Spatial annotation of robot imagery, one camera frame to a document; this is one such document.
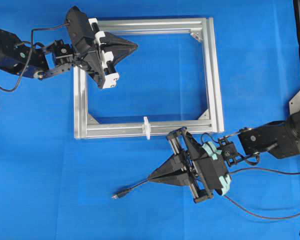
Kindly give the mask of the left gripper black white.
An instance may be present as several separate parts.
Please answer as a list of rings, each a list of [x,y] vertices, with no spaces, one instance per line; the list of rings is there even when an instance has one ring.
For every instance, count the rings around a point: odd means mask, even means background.
[[[91,77],[100,89],[114,88],[120,75],[112,68],[135,52],[138,45],[112,33],[101,31],[95,18],[89,24],[94,34],[94,44],[84,53],[76,50],[77,57],[87,64]]]

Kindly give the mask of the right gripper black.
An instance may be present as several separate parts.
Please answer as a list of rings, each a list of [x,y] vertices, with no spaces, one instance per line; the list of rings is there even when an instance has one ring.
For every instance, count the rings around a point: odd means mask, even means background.
[[[202,153],[199,143],[186,127],[171,131],[166,139],[174,154],[154,170],[147,180],[159,184],[189,186],[195,203],[212,199],[212,190],[208,188],[207,181],[194,164],[195,157],[198,158]]]

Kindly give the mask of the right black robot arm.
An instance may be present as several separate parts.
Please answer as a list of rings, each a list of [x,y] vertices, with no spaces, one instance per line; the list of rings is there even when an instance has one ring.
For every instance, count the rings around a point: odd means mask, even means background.
[[[255,166],[260,153],[268,152],[277,159],[300,155],[300,107],[286,120],[272,121],[255,128],[242,128],[235,133],[245,152],[241,155],[228,136],[217,142],[198,143],[186,127],[171,131],[166,139],[171,155],[148,177],[148,182],[188,186],[195,203],[213,198],[213,192],[224,196],[230,189],[228,168],[245,161]]]

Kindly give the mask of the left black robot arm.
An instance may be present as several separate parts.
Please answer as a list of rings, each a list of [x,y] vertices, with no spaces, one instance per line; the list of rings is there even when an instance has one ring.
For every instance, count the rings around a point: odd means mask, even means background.
[[[96,21],[66,19],[55,28],[67,28],[71,43],[55,40],[50,45],[22,41],[14,33],[0,29],[0,70],[16,75],[13,88],[0,86],[11,93],[22,77],[47,79],[79,68],[85,71],[100,89],[116,86],[120,78],[115,66],[138,49],[134,42],[99,29]]]

